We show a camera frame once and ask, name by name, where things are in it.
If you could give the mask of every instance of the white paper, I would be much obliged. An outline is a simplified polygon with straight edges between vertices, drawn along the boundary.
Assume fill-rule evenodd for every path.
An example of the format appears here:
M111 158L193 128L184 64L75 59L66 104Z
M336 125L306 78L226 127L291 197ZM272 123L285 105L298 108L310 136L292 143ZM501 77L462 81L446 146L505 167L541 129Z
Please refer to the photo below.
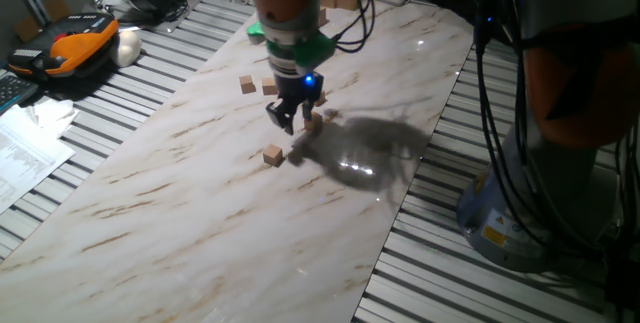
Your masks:
M19 106L6 111L0 117L0 213L74 154L42 132Z

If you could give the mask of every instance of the cardboard box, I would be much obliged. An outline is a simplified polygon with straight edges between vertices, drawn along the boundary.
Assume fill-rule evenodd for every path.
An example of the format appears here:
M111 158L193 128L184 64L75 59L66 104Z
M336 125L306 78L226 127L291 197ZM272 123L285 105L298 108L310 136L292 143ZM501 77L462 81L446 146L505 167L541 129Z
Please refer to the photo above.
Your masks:
M54 23L71 15L71 11L64 0L50 0L44 4L44 7L49 12L51 21ZM40 33L38 23L31 15L16 23L13 26L13 30L22 43L32 40Z

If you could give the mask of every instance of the yellow warning label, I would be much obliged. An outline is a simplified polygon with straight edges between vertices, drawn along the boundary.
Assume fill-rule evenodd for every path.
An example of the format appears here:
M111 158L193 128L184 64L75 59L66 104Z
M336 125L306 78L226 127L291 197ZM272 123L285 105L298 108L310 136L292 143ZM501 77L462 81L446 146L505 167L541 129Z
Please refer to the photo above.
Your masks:
M482 230L482 235L493 243L499 245L500 247L502 247L506 238L506 235L498 232L490 226L484 227L484 229Z

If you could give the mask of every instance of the wire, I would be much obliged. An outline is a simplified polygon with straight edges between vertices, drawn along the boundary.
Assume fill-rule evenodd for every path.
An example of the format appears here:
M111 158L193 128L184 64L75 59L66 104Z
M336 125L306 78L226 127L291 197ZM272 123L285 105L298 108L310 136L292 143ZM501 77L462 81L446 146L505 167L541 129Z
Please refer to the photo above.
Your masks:
M345 27L342 31L334 35L331 39L336 43L336 49L343 51L345 53L356 53L364 48L364 44L367 39L371 36L373 32L373 28L375 26L376 19L376 11L375 11L375 2L374 0L367 0L367 4L363 6L362 0L356 0L358 4L358 9L360 14L358 17L351 22L347 27ZM367 18L366 12L371 6L371 26L367 28ZM342 36L351 28L353 28L358 22L362 22L362 38L355 41L340 41ZM347 48L345 46L349 45L357 45L355 48Z

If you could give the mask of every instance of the black cable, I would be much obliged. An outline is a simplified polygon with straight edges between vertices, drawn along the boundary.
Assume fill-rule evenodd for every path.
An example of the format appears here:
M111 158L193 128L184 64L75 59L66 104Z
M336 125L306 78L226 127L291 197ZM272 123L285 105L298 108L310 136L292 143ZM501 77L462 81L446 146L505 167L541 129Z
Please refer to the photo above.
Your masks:
M369 6L369 3L371 3L371 26L369 27L369 30L367 31L366 29L366 10ZM361 39L357 40L357 41L338 41L337 44L339 45L355 45L355 44L360 44L362 46L364 46L364 42L367 41L367 39L369 39L369 36L371 36L371 33L373 33L373 28L375 27L376 24L376 6L375 3L373 3L373 0L367 0L367 6L360 11L360 15L362 17L362 21L363 21L363 36ZM344 31L341 32L339 34L339 37L342 37L342 34L344 34Z
M358 23L358 21L359 21L359 20L361 20L361 19L363 19L363 20L364 20L364 19L365 19L365 17L364 17L365 11L366 11L367 9L369 9L369 5L372 5L372 4L373 4L372 0L368 0L368 1L367 1L367 5L366 5L364 8L362 7L362 5L359 5L359 7L358 7L358 8L359 8L359 10L360 10L360 15L358 15L358 18L356 18L353 22L351 22L351 24L349 24L349 25L348 25L346 28L344 28L342 31L340 31L340 32L338 32L336 35L334 35L332 39L334 39L334 40L338 40L338 39L340 39L340 38L342 37L342 35L343 35L344 33L346 33L349 29L351 29L354 25L356 25L356 23Z
M364 48L364 43L366 41L366 37L367 37L367 19L365 18L365 11L362 7L362 0L357 0L358 2L358 8L360 9L360 17L358 19L356 19L354 22L357 22L358 20L362 21L362 42L360 42L360 45L356 48L344 48L340 45L340 42L336 42L336 49L341 50L345 53L357 53L360 50L362 50L362 48Z

